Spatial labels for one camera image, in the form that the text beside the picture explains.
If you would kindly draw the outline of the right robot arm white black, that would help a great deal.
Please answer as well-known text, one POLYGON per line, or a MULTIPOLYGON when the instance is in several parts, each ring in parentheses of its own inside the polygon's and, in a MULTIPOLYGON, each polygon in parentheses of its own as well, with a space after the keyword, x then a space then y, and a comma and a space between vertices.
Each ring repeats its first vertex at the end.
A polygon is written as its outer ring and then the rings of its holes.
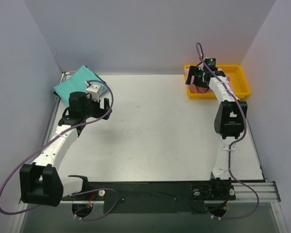
POLYGON ((220 68, 189 66, 185 68, 184 73, 185 83, 190 89, 211 90, 219 102, 214 120, 214 130, 219 136, 219 144, 212 177, 208 182, 193 186, 192 197, 194 200, 234 200, 231 156, 235 144, 246 135, 247 103, 235 96, 229 85, 228 76, 220 68))

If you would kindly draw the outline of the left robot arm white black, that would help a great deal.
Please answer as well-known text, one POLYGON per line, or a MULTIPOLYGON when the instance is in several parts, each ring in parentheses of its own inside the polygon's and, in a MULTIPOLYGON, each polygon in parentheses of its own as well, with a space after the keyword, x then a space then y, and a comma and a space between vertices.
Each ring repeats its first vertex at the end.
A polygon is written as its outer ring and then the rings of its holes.
POLYGON ((80 175, 61 177, 58 168, 71 145, 79 138, 89 118, 108 120, 112 112, 108 98, 100 100, 90 92, 73 92, 69 106, 52 139, 30 164, 19 170, 21 200, 24 203, 58 206, 62 198, 72 194, 79 200, 89 197, 87 178, 80 175))

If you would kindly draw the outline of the pink t shirt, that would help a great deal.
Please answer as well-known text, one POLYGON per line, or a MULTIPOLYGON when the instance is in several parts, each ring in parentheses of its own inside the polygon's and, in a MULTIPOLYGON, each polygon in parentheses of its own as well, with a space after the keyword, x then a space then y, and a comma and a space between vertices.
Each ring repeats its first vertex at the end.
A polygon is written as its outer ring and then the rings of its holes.
MULTIPOLYGON (((228 80, 229 87, 232 90, 234 90, 233 86, 232 86, 232 82, 231 82, 231 76, 226 73, 226 78, 228 80)), ((200 93, 200 94, 213 93, 213 91, 211 89, 203 88, 203 87, 200 87, 200 86, 189 85, 189 88, 190 88, 191 92, 193 92, 193 93, 200 93)))

